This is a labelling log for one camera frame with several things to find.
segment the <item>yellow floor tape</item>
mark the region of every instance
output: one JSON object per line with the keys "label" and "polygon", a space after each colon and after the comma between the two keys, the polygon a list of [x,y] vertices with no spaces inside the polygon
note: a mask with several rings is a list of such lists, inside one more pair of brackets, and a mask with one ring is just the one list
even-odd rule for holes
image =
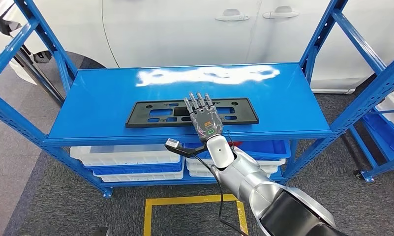
{"label": "yellow floor tape", "polygon": [[[246,213],[244,206],[233,194],[224,194],[225,202],[236,201],[237,212],[239,215],[240,229],[248,234]],[[192,197],[176,197],[176,198],[148,198],[145,203],[145,220],[143,228],[143,236],[151,236],[152,231],[152,206],[177,205],[177,204],[193,204],[193,203],[215,203],[220,202],[220,195],[204,195]]]}

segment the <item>small caster wheel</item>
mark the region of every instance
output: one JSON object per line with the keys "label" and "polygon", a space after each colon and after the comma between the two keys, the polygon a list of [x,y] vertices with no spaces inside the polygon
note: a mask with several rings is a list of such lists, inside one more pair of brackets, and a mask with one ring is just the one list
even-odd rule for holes
{"label": "small caster wheel", "polygon": [[364,180],[364,176],[362,175],[360,170],[355,171],[355,176],[360,180]]}

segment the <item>gray carpet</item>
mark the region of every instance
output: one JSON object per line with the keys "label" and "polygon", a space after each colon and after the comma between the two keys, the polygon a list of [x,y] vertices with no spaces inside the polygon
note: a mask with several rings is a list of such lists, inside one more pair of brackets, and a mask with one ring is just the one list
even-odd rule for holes
{"label": "gray carpet", "polygon": [[[331,122],[355,95],[318,94]],[[301,153],[311,140],[300,142]],[[111,199],[55,160],[41,153],[22,199],[4,235],[90,236],[100,226],[112,236],[143,234],[146,198],[218,194],[216,185],[117,188]],[[349,133],[337,139],[294,179],[288,182],[318,200],[334,216],[337,227],[350,236],[394,236],[394,172],[365,183],[354,176],[369,168]],[[155,206],[152,235],[239,235],[216,216],[218,204]],[[238,225],[236,204],[228,202],[224,217]],[[245,206],[249,235],[261,235]]]}

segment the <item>blue storage bin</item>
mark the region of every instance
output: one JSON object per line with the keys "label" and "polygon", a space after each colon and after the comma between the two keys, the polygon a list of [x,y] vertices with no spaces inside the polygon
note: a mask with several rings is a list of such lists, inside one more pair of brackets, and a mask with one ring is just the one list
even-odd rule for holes
{"label": "blue storage bin", "polygon": [[85,168],[93,171],[95,175],[180,172],[182,170],[183,162],[184,157],[181,157],[180,161],[177,163],[118,166],[85,166]]}
{"label": "blue storage bin", "polygon": [[[202,144],[184,144],[184,148],[196,148]],[[289,158],[291,150],[288,140],[245,141],[238,145],[240,149],[257,161]],[[211,159],[208,151],[197,155],[202,159]]]}
{"label": "blue storage bin", "polygon": [[394,151],[394,124],[382,114],[365,115],[363,119]]}

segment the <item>shelf foot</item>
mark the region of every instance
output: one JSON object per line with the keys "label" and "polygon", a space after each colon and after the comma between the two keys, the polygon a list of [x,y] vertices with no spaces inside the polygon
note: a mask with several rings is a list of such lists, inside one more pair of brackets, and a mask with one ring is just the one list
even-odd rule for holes
{"label": "shelf foot", "polygon": [[106,188],[106,190],[103,192],[103,198],[111,198],[112,194],[113,194],[113,187]]}
{"label": "shelf foot", "polygon": [[361,180],[365,180],[368,183],[374,181],[372,176],[369,176],[366,174],[366,171],[357,170],[357,171],[355,171],[355,176],[356,176],[356,178],[361,179]]}

